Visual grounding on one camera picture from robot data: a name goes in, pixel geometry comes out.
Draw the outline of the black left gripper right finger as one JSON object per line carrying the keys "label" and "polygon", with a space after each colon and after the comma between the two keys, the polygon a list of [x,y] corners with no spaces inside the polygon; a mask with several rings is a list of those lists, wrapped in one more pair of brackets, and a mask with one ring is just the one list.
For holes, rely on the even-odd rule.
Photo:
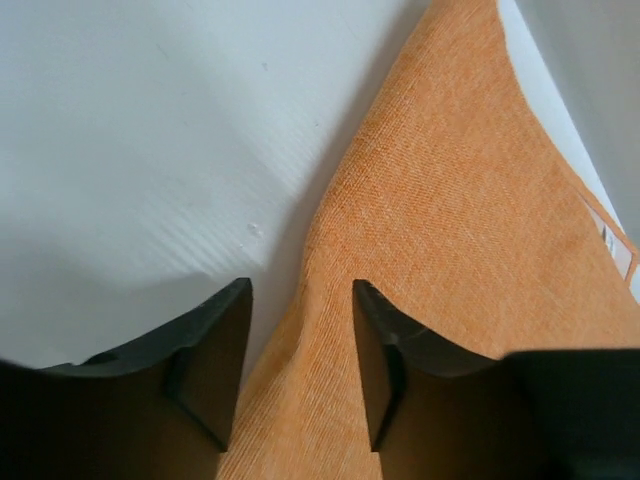
{"label": "black left gripper right finger", "polygon": [[635,479],[639,353],[491,359],[397,309],[365,280],[353,323],[371,449],[387,479]]}

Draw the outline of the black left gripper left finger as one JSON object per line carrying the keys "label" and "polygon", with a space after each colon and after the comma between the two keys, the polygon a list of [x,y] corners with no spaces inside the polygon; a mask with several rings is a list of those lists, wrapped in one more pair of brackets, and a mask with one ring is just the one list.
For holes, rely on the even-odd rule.
{"label": "black left gripper left finger", "polygon": [[1,365],[5,479],[212,479],[231,439],[252,317],[238,278],[79,365]]}

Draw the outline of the orange cloth placemat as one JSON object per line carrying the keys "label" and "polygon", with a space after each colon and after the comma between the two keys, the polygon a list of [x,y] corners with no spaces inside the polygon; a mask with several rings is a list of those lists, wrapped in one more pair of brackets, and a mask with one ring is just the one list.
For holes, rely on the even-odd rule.
{"label": "orange cloth placemat", "polygon": [[352,283],[473,351],[634,347],[639,307],[529,109],[493,1],[427,9],[310,227],[222,479],[377,479]]}

